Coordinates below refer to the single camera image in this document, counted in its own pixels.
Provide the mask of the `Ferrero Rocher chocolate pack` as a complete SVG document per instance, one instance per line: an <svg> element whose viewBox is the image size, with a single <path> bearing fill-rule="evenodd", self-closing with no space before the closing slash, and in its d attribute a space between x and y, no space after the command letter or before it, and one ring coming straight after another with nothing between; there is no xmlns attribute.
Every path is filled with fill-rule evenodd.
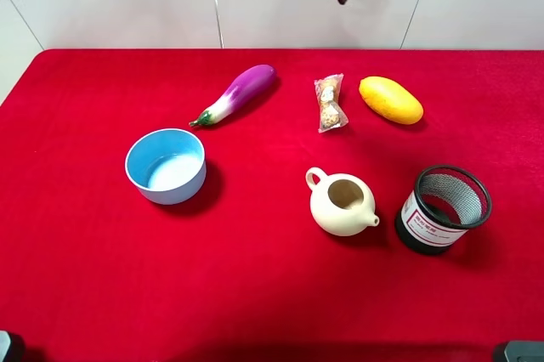
<svg viewBox="0 0 544 362"><path fill-rule="evenodd" d="M344 74L334 74L314 81L314 90L320 109L319 133L344 127L349 119L339 105Z"/></svg>

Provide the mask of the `purple toy eggplant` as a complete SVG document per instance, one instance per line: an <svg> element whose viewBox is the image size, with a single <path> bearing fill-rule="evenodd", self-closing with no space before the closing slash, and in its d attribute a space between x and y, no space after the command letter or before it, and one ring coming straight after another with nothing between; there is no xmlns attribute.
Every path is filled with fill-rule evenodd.
<svg viewBox="0 0 544 362"><path fill-rule="evenodd" d="M191 127L209 127L221 122L264 90L270 88L276 78L276 70L271 65L255 65L247 69L189 125Z"/></svg>

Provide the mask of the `yellow toy mango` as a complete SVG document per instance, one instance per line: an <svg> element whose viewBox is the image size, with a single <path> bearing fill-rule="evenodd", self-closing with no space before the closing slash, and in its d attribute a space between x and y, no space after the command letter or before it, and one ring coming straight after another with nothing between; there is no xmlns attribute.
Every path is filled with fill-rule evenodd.
<svg viewBox="0 0 544 362"><path fill-rule="evenodd" d="M422 104L403 86L381 76L368 76L360 81L363 101L379 116L401 125L416 124L422 119Z"/></svg>

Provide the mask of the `light blue bowl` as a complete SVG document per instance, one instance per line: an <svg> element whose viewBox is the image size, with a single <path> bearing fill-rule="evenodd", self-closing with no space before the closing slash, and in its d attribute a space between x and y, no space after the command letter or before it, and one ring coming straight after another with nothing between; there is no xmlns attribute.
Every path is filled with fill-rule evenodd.
<svg viewBox="0 0 544 362"><path fill-rule="evenodd" d="M127 153L124 167L139 192L159 205L187 201L207 175L202 142L178 128L163 128L140 138Z"/></svg>

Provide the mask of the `cream ceramic teapot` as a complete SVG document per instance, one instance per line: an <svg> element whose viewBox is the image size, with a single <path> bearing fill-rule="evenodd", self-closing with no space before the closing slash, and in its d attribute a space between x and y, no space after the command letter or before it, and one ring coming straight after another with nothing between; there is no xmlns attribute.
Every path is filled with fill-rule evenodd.
<svg viewBox="0 0 544 362"><path fill-rule="evenodd" d="M327 175L320 168L311 167L305 180L311 191L311 215L327 233L353 236L379 225L375 197L361 179L347 173Z"/></svg>

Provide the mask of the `black mesh pen holder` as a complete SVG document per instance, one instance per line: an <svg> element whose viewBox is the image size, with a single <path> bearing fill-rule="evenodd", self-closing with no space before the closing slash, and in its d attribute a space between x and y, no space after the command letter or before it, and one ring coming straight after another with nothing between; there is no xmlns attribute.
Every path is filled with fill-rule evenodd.
<svg viewBox="0 0 544 362"><path fill-rule="evenodd" d="M394 227L412 251L434 256L484 224L491 211L490 193L479 179L460 167L437 165L417 176Z"/></svg>

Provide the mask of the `red velvet table cloth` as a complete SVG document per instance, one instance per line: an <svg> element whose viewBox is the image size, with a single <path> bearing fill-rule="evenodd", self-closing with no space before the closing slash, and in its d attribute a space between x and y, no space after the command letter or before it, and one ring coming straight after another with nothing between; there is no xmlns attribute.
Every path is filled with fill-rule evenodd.
<svg viewBox="0 0 544 362"><path fill-rule="evenodd" d="M280 82L202 128L208 174L176 206L124 161L186 127L245 69ZM348 124L319 133L314 81L344 74ZM422 104L401 125L368 76ZM460 167L489 219L423 255L394 221L417 176ZM377 227L313 219L305 175L365 182ZM41 52L1 107L1 327L30 361L488 361L543 338L543 55L273 49Z"/></svg>

